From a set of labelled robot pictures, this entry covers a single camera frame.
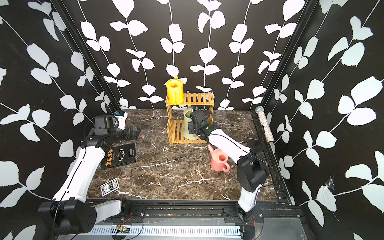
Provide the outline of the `green watering can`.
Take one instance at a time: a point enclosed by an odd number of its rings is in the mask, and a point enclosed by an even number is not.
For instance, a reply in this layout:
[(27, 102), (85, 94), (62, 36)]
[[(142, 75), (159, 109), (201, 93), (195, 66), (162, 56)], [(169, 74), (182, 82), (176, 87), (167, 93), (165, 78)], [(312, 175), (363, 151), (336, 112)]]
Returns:
[(189, 131), (189, 126), (190, 126), (190, 124), (192, 124), (192, 119), (191, 119), (191, 116), (190, 116), (192, 111), (193, 111), (193, 108), (192, 107), (188, 107), (183, 112), (183, 115), (184, 115), (183, 136), (187, 140), (190, 140), (190, 141), (194, 141), (194, 140), (199, 139), (199, 137), (196, 134), (190, 133), (190, 131)]

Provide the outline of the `wooden slatted two-tier shelf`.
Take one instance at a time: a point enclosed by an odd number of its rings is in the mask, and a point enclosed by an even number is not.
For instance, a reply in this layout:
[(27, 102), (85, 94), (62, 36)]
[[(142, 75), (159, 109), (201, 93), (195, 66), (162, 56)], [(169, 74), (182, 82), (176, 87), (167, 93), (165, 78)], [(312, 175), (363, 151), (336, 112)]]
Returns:
[(188, 124), (192, 122), (191, 113), (193, 112), (193, 107), (209, 107), (209, 113), (207, 115), (207, 120), (210, 124), (213, 123), (213, 110), (214, 110), (215, 96), (214, 93), (184, 93), (184, 102), (182, 105), (185, 105), (187, 108), (183, 110), (183, 118), (175, 119), (173, 118), (173, 105), (166, 99), (166, 107), (168, 112), (168, 124), (167, 124), (167, 133), (169, 141), (171, 144), (194, 144), (194, 143), (204, 143), (204, 140), (201, 140), (196, 135), (189, 134)]

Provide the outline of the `yellow watering can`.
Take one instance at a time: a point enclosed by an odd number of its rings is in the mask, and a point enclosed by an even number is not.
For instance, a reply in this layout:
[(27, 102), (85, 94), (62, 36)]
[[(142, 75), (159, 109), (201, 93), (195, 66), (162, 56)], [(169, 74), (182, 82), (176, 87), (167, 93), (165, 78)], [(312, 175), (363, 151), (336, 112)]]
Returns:
[(175, 76), (166, 83), (168, 101), (172, 105), (181, 105), (184, 102), (183, 81)]

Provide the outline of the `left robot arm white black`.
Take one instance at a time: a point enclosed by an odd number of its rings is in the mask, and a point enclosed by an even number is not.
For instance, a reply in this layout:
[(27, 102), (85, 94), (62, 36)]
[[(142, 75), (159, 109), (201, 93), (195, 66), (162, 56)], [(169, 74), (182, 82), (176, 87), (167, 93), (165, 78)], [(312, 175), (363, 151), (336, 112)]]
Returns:
[(137, 127), (90, 130), (81, 142), (79, 156), (66, 181), (53, 199), (43, 202), (38, 209), (52, 240), (62, 235), (88, 233), (95, 224), (121, 213), (120, 200), (90, 206), (86, 203), (87, 192), (107, 149), (119, 141), (137, 140), (140, 132)]

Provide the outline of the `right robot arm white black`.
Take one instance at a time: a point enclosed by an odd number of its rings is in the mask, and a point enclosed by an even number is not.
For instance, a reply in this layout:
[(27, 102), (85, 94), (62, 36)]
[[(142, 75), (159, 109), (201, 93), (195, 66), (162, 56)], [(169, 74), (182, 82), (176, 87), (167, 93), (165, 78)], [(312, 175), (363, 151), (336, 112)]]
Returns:
[(188, 131), (211, 146), (217, 147), (237, 165), (237, 177), (242, 190), (237, 203), (237, 215), (240, 221), (247, 222), (259, 216), (256, 202), (260, 189), (268, 177), (267, 163), (262, 150), (257, 149), (257, 142), (249, 148), (236, 142), (224, 133), (216, 124), (209, 125), (206, 120), (188, 123)]

